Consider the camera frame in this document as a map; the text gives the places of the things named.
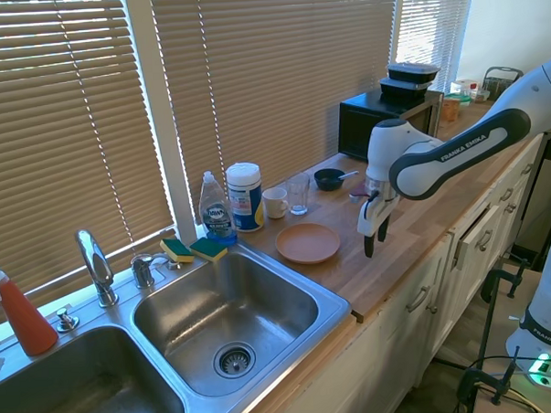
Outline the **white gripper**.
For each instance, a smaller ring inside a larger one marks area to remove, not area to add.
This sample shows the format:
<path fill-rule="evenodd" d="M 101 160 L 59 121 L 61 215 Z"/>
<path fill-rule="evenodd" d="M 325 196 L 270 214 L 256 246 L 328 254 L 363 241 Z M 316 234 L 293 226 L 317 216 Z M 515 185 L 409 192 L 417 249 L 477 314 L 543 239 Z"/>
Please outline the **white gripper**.
<path fill-rule="evenodd" d="M 375 240 L 384 242 L 387 237 L 389 217 L 398 205 L 399 196 L 386 201 L 382 196 L 370 196 L 362 205 L 357 217 L 357 231 L 364 236 L 363 247 L 369 259 L 374 254 Z"/>

